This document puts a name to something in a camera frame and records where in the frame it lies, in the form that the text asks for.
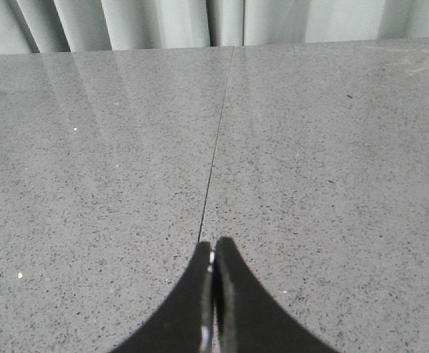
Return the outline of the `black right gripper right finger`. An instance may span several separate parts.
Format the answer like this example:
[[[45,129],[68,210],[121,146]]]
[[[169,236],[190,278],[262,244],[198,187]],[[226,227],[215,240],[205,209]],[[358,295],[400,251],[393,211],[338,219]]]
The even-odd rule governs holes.
[[[233,239],[216,243],[215,279],[222,352],[334,352],[272,298]]]

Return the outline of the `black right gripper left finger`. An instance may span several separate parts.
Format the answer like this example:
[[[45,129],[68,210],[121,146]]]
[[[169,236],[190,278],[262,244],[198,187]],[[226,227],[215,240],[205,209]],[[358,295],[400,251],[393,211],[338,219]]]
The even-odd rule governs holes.
[[[211,245],[196,245],[180,280],[151,317],[114,352],[211,352],[213,340]]]

